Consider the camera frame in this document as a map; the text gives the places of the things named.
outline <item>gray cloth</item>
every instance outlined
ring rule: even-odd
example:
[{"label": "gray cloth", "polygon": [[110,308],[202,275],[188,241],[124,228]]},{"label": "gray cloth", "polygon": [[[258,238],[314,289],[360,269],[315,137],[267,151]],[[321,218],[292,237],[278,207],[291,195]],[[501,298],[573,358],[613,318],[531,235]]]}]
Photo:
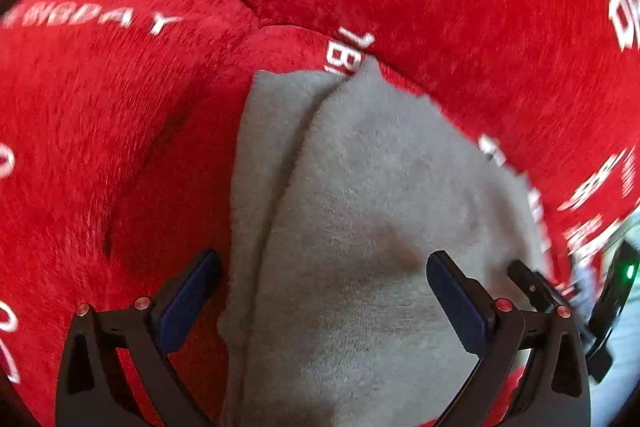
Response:
[{"label": "gray cloth", "polygon": [[233,424],[241,397],[260,255],[276,204],[313,114],[343,81],[343,76],[316,71],[258,71],[254,75],[240,123],[231,182],[230,297],[218,322],[229,359],[222,425]]},{"label": "gray cloth", "polygon": [[447,250],[492,295],[516,301],[507,261],[542,265],[526,182],[488,162],[427,97],[389,86],[371,58],[316,112],[276,207],[242,427],[435,418],[476,359],[426,283],[428,254]]}]

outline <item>blue gripper pad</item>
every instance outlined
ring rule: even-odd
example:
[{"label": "blue gripper pad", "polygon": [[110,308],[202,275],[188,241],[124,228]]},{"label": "blue gripper pad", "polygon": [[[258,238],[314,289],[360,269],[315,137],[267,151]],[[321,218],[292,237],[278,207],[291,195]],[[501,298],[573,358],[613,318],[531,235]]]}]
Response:
[{"label": "blue gripper pad", "polygon": [[214,250],[200,252],[177,278],[158,291],[152,313],[154,341],[167,355],[178,351],[191,331],[196,318],[218,284],[222,268]]},{"label": "blue gripper pad", "polygon": [[492,299],[475,279],[468,279],[445,251],[427,260],[427,281],[468,353],[482,357],[495,324]]}]

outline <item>red screw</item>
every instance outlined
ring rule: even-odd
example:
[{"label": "red screw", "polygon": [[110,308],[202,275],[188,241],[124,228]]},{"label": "red screw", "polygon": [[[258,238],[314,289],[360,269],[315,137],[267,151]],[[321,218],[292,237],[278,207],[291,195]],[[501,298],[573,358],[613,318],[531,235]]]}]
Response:
[{"label": "red screw", "polygon": [[564,319],[571,317],[571,310],[566,306],[558,306],[558,315]]},{"label": "red screw", "polygon": [[495,307],[501,312],[510,312],[513,310],[513,303],[509,299],[495,299]]},{"label": "red screw", "polygon": [[146,310],[149,306],[151,306],[149,297],[140,297],[133,303],[133,307],[139,311]]},{"label": "red screw", "polygon": [[76,315],[78,317],[84,317],[89,312],[89,304],[80,304],[76,308]]}]

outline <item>red plush fabric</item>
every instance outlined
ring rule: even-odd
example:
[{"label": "red plush fabric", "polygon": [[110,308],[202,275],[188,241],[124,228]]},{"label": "red plush fabric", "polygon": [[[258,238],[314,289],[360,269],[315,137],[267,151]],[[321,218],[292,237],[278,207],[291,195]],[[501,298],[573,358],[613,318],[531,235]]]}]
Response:
[{"label": "red plush fabric", "polygon": [[[101,14],[74,23],[82,18],[42,11],[62,2],[76,3],[74,14],[85,4]],[[121,7],[132,8],[129,26],[119,16],[102,22]],[[182,19],[154,35],[156,12]],[[44,425],[52,425],[63,339],[79,303],[128,305],[198,248],[228,254],[228,187],[221,198],[211,157],[223,133],[220,161],[230,169],[234,131],[217,129],[215,118],[201,119],[195,134],[185,129],[255,22],[237,0],[21,0],[0,25],[0,140],[15,155],[1,180],[0,299],[18,319],[2,339],[17,389]],[[223,305],[214,299],[206,316]],[[224,367],[215,328],[196,333]],[[224,381],[200,388],[213,409]]]},{"label": "red plush fabric", "polygon": [[[244,1],[264,24],[343,41],[341,27],[373,35],[368,52],[430,94],[470,139],[496,140],[508,163],[529,174],[542,193],[556,282],[569,277],[566,254],[590,241],[578,258],[606,270],[599,238],[640,196],[640,28],[621,52],[610,0]],[[635,21],[620,17],[633,26],[640,2],[624,3]],[[565,204],[585,192],[588,203]]]},{"label": "red plush fabric", "polygon": [[[22,0],[0,23],[0,145],[15,157],[9,168],[0,148],[0,176],[11,171],[0,178],[0,301],[18,320],[0,341],[18,391],[52,425],[77,304],[128,305],[201,247],[228,263],[229,179],[252,75],[346,72],[340,53],[358,47],[529,174],[566,282],[567,238],[580,227],[583,242],[597,237],[640,196],[640,55],[637,40],[621,51],[609,1]],[[155,13],[181,19],[154,34]],[[212,416],[226,381],[213,326],[224,299],[172,359]]]}]

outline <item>gray towel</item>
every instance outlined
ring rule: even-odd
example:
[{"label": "gray towel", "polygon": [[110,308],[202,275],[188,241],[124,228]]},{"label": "gray towel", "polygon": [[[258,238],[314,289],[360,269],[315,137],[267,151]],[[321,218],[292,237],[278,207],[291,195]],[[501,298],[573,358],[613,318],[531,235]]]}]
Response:
[{"label": "gray towel", "polygon": [[426,283],[438,249],[517,301],[507,261],[542,264],[526,182],[368,58],[314,115],[277,204],[239,425],[415,427],[438,416],[476,361]]},{"label": "gray towel", "polygon": [[276,204],[315,111],[344,81],[336,74],[258,71],[239,129],[231,184],[232,254],[229,300],[218,322],[229,372],[220,423],[230,426],[242,392],[246,344],[254,309],[260,255]]}]

